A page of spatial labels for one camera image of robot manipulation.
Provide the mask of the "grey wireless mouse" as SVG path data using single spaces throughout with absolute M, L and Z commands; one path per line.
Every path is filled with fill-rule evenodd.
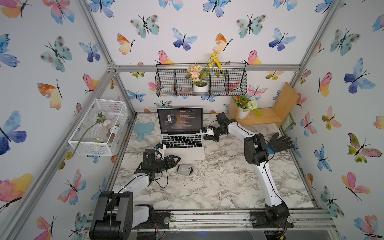
M 183 176 L 191 176 L 194 173 L 194 167 L 189 164 L 180 164 L 176 167 L 178 174 Z

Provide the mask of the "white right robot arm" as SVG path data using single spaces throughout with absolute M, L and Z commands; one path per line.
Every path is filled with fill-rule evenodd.
M 252 133 L 233 120 L 224 121 L 217 128 L 203 127 L 202 133 L 205 140 L 218 142 L 220 136 L 230 134 L 244 143 L 245 160 L 256 172 L 265 195 L 267 218 L 274 224 L 285 221 L 289 216 L 289 209 L 272 177 L 269 164 L 272 158 L 269 153 L 273 151 L 275 154 L 293 148 L 291 138 L 275 133 L 270 140 L 266 140 L 263 134 Z

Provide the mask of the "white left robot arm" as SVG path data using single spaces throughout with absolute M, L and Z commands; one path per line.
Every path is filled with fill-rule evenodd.
M 181 157 L 174 155 L 156 157 L 156 153 L 144 153 L 143 161 L 128 183 L 118 192 L 100 194 L 89 230 L 90 239 L 127 240 L 133 228 L 148 222 L 153 206 L 136 206 L 135 198 L 156 181 L 156 174 L 176 167 L 180 160 Z

